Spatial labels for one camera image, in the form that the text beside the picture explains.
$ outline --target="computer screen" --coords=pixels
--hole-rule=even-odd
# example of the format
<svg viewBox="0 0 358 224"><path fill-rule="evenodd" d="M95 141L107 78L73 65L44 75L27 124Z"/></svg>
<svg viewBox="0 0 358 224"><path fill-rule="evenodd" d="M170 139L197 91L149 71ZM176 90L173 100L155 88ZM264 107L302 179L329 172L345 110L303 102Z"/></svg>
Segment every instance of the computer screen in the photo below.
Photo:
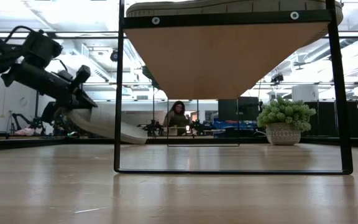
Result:
<svg viewBox="0 0 358 224"><path fill-rule="evenodd" d="M257 97L240 97L237 100L218 100L218 118L221 121L240 120L256 121L259 114L259 100Z"/></svg>

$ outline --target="wooden floor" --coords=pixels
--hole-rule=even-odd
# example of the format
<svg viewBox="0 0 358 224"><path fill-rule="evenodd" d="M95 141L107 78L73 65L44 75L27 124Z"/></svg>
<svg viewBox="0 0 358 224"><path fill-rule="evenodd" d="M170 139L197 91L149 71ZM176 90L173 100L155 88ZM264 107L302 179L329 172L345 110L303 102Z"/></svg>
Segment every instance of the wooden floor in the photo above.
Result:
<svg viewBox="0 0 358 224"><path fill-rule="evenodd" d="M358 224L353 175L124 175L113 146L0 151L0 224ZM123 146L122 168L340 169L339 148Z"/></svg>

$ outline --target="dark hair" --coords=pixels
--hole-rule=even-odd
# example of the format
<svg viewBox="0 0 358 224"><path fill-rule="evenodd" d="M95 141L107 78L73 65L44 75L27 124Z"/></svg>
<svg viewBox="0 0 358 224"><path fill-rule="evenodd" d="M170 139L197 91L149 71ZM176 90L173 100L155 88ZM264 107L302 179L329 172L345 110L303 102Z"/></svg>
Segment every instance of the dark hair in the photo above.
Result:
<svg viewBox="0 0 358 224"><path fill-rule="evenodd" d="M186 109L185 109L185 105L183 104L182 101L176 101L176 102L172 105L170 111L173 111L173 112L175 112L175 113L177 114L177 111L175 110L175 108L176 108L178 105L181 105L181 112L180 112L179 114L185 114Z"/></svg>

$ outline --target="potted plant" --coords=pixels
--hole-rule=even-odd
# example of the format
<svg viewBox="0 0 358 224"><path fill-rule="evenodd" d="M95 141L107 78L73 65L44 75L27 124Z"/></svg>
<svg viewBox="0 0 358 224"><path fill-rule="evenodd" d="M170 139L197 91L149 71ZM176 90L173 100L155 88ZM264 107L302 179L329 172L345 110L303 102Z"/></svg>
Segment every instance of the potted plant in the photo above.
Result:
<svg viewBox="0 0 358 224"><path fill-rule="evenodd" d="M283 98L263 105L262 109L257 118L258 126L266 127L267 140L274 145L292 146L299 143L301 132L311 129L310 116L316 114L316 110L304 105L303 101Z"/></svg>

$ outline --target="ceiling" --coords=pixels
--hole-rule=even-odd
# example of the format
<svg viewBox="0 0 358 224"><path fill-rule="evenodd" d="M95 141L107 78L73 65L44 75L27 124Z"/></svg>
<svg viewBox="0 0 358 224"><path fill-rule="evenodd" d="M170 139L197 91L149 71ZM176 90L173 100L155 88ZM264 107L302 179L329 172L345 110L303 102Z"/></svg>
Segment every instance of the ceiling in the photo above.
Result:
<svg viewBox="0 0 358 224"><path fill-rule="evenodd" d="M126 7L136 2L145 1L126 0ZM344 21L339 25L339 30L340 36L346 37L341 39L342 60L345 81L349 82L346 85L347 94L352 97L358 96L358 85L353 84L358 82L358 0L342 2ZM105 82L103 77L109 82L115 82L117 63L109 58L112 51L117 49L117 0L0 0L0 37L7 36L7 32L18 25L43 29L46 32L57 32L59 43L65 47L61 59L74 72L81 64L91 66L94 71L88 81L93 83L91 85ZM17 34L16 37L25 37L25 34ZM151 86L146 84L149 80L139 70L143 61L128 40L124 41L124 53L126 87L135 90L131 91L131 94L139 92L140 95L152 95ZM53 63L49 69L61 69L59 66L61 65ZM333 75L329 61L328 39L318 40L297 50L261 80L265 83L261 85L257 83L244 95L268 98L272 93L290 94L293 85L272 87L268 83L272 76L277 74L284 76L283 82L292 82L293 85L300 82L331 82ZM143 85L134 85L136 82L141 82ZM334 98L334 90L330 84L319 85L319 89L320 98ZM166 96L160 91L156 98L166 98Z"/></svg>

